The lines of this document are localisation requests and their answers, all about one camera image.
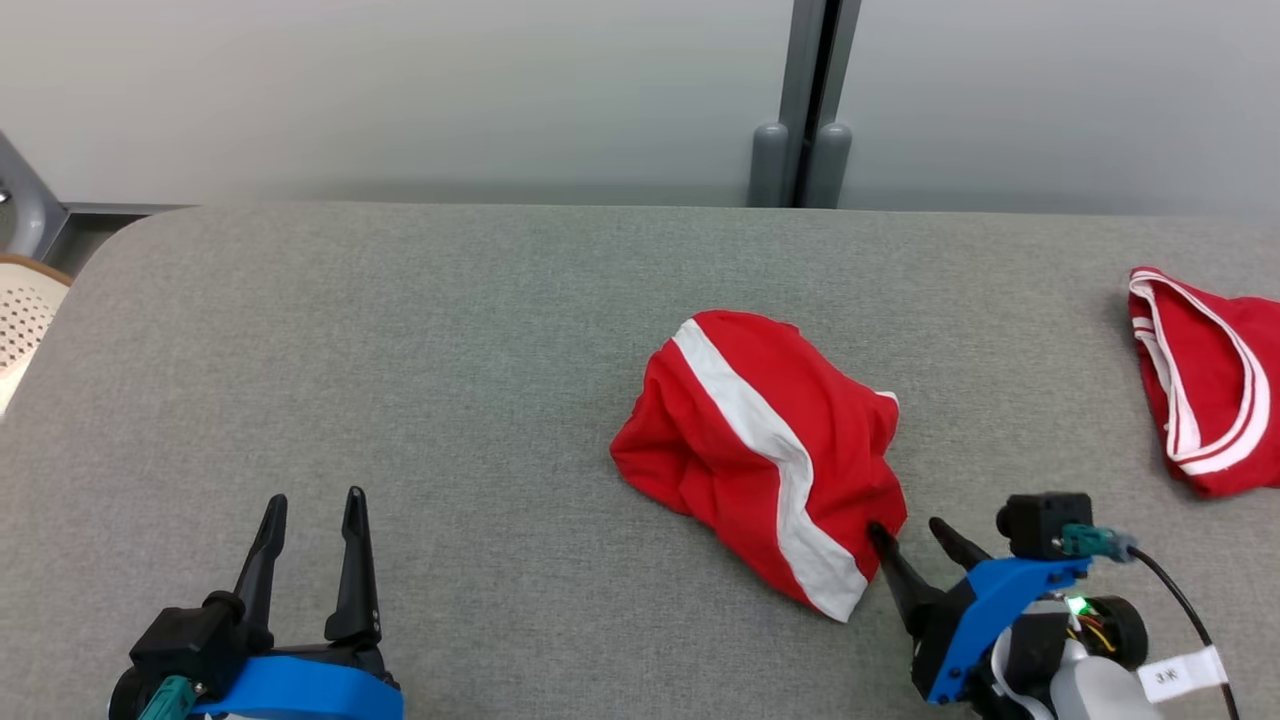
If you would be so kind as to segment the grey metal partition post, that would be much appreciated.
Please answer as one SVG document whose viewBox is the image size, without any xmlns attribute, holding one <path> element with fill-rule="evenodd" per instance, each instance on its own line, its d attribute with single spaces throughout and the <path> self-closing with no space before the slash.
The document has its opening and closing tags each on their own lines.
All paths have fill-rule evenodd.
<svg viewBox="0 0 1280 720">
<path fill-rule="evenodd" d="M 852 131 L 837 115 L 864 0 L 794 0 L 777 120 L 751 140 L 750 208 L 840 204 Z"/>
</svg>

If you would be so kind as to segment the grey metal frame strut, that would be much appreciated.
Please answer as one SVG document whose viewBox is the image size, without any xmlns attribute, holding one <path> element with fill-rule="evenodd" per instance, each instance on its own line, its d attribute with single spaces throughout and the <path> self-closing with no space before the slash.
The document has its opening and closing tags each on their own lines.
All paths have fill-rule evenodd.
<svg viewBox="0 0 1280 720">
<path fill-rule="evenodd" d="M 17 254 L 74 277 L 119 231 L 183 206 L 61 201 L 0 131 L 0 208 L 13 219 L 10 234 L 0 240 L 0 252 Z"/>
</svg>

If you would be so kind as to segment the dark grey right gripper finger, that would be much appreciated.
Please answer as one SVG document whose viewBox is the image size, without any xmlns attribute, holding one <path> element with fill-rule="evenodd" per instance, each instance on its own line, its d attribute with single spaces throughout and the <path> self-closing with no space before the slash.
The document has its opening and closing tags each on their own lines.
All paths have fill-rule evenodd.
<svg viewBox="0 0 1280 720">
<path fill-rule="evenodd" d="M 872 521 L 868 524 L 867 532 L 908 634 L 920 637 L 929 625 L 934 606 L 945 597 L 945 592 L 920 577 L 901 555 L 897 539 L 886 527 Z"/>
<path fill-rule="evenodd" d="M 979 544 L 968 539 L 942 518 L 929 518 L 928 527 L 946 556 L 963 568 L 965 573 L 993 559 Z"/>
</svg>

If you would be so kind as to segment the cream perforated laundry basket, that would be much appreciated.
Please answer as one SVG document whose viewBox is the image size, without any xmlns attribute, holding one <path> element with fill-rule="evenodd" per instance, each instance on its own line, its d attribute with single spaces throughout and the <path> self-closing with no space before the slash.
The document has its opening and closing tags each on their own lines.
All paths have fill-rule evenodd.
<svg viewBox="0 0 1280 720">
<path fill-rule="evenodd" d="M 0 419 L 72 283 L 42 263 L 0 254 Z"/>
</svg>

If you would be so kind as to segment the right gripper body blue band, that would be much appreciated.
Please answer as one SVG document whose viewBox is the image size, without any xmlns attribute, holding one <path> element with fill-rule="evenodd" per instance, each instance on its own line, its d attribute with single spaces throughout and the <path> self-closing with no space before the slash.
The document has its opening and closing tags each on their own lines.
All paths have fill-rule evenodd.
<svg viewBox="0 0 1280 720">
<path fill-rule="evenodd" d="M 1117 596 L 1068 594 L 1092 565 L 992 559 L 966 573 L 911 638 L 919 696 L 978 720 L 1149 720 L 1144 620 Z"/>
</svg>

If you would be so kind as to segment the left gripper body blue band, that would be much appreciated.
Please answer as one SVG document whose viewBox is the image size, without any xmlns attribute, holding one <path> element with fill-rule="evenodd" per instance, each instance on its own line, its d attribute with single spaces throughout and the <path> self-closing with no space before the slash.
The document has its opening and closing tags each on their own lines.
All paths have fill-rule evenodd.
<svg viewBox="0 0 1280 720">
<path fill-rule="evenodd" d="M 404 720 L 404 694 L 378 641 L 244 644 L 193 661 L 196 710 L 247 720 Z"/>
</svg>

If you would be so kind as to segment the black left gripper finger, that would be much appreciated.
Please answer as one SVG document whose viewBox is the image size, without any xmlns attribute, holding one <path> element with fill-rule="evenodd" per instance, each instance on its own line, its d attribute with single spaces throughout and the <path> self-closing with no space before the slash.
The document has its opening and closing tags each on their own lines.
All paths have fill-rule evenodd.
<svg viewBox="0 0 1280 720">
<path fill-rule="evenodd" d="M 344 552 L 335 610 L 324 628 L 324 637 L 332 644 L 378 644 L 381 641 L 367 505 L 365 491 L 351 487 L 340 527 Z"/>
<path fill-rule="evenodd" d="M 244 606 L 239 628 L 248 651 L 269 651 L 275 644 L 269 618 L 275 561 L 284 546 L 287 514 L 287 497 L 274 495 L 268 501 L 236 583 L 236 594 Z"/>
</svg>

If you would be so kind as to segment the red shorts with white stripe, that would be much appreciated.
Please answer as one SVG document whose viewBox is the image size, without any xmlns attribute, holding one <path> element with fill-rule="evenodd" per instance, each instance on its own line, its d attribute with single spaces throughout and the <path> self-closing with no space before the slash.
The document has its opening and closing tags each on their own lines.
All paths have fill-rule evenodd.
<svg viewBox="0 0 1280 720">
<path fill-rule="evenodd" d="M 769 587 L 846 623 L 908 519 L 887 454 L 896 395 L 844 374 L 795 325 L 708 310 L 645 368 L 611 443 L 622 478 L 709 527 Z"/>
</svg>

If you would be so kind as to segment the red basketball jersey white sleeves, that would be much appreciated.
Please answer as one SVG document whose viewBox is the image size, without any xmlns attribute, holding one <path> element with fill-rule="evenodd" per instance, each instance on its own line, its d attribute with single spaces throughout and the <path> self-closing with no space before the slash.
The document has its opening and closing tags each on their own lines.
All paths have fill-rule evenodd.
<svg viewBox="0 0 1280 720">
<path fill-rule="evenodd" d="M 1128 311 L 1170 474 L 1206 498 L 1280 489 L 1280 301 L 1138 266 Z"/>
</svg>

